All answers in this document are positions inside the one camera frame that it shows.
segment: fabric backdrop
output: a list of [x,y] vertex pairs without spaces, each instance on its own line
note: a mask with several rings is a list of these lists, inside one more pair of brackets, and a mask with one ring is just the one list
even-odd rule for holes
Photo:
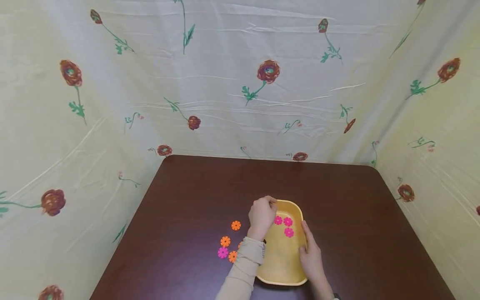
[[479,7],[3,1],[0,299],[88,299],[175,154],[378,168],[479,299]]

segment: brown table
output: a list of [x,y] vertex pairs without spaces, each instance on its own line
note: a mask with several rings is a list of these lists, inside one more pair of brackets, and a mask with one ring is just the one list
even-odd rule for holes
[[[246,235],[264,195],[302,209],[343,300],[453,300],[380,174],[367,166],[170,156],[162,163],[91,300],[213,300],[231,263],[216,251]],[[239,231],[230,224],[239,220]],[[255,281],[252,300],[312,299],[309,284]]]

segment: hand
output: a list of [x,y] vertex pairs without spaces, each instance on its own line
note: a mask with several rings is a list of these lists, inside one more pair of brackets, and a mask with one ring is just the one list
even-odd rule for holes
[[324,265],[322,263],[322,251],[315,242],[313,234],[308,228],[307,221],[303,221],[301,226],[307,237],[307,247],[301,246],[299,248],[303,272],[312,284],[315,299],[331,300],[334,296],[332,288],[325,276]]
[[247,237],[264,241],[268,229],[273,224],[276,215],[276,199],[265,196],[253,202],[248,219],[250,219],[250,229],[248,229]]

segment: sleeve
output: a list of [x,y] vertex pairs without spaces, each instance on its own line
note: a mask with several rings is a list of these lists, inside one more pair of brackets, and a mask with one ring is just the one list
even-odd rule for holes
[[258,267],[264,263],[265,244],[245,237],[237,259],[215,300],[249,300]]

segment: painted rose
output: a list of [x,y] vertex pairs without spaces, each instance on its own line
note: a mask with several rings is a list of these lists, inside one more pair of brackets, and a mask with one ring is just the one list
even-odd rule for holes
[[460,68],[460,62],[460,58],[452,59],[445,63],[440,70],[438,70],[438,77],[440,77],[442,83],[455,76],[456,72]]
[[343,131],[343,133],[347,133],[347,132],[350,130],[350,128],[352,128],[352,126],[353,126],[353,124],[355,123],[356,120],[357,120],[357,119],[353,119],[352,121],[350,121],[350,123],[347,124],[347,126],[346,126],[345,130]]
[[320,23],[318,24],[318,32],[325,33],[327,32],[327,28],[328,28],[328,20],[327,19],[321,20]]
[[160,155],[160,156],[169,156],[170,154],[172,154],[172,148],[170,148],[167,145],[158,146],[156,151],[158,152],[158,155]]
[[280,75],[280,67],[274,60],[266,60],[260,65],[257,78],[271,84]]
[[412,202],[415,200],[415,193],[413,192],[412,187],[410,187],[408,184],[402,184],[398,188],[398,194],[400,194],[400,197],[405,202]]
[[306,154],[305,152],[298,152],[293,156],[292,159],[295,161],[304,161],[307,158],[308,158],[308,154]]
[[40,293],[38,300],[63,300],[63,291],[58,286],[48,286]]
[[90,10],[90,18],[95,21],[96,24],[103,24],[102,18],[100,18],[100,14],[97,13],[95,10]]
[[49,216],[56,216],[65,206],[66,200],[62,190],[49,190],[42,196],[43,212]]
[[188,127],[192,130],[198,129],[200,127],[200,119],[197,116],[190,116],[188,118]]
[[62,60],[60,62],[60,71],[68,85],[82,86],[82,71],[76,64],[69,60]]

